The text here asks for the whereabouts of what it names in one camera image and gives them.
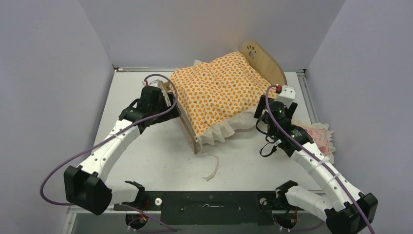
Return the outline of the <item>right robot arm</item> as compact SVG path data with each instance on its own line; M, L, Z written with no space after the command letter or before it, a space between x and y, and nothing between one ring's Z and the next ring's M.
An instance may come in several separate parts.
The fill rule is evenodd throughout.
M315 215L333 234L357 234L364 228L373 233L377 198L353 186L319 150L307 131L292 123L296 106L292 103L286 107L280 101L261 96L254 118L257 123L267 125L267 130L260 132L272 146L269 153L261 156L284 151L311 176L325 195L311 192L289 180L275 189L276 204L282 209L300 208Z

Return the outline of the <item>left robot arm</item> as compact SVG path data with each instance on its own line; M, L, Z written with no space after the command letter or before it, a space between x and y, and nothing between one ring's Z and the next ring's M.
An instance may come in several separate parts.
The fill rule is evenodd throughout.
M128 146L146 128L179 117L176 105L172 91L144 86L140 98L121 112L110 133L91 155L77 167L65 170L67 200L95 215L103 214L113 204L127 203L134 210L141 209L145 203L143 185L130 180L110 185L106 180Z

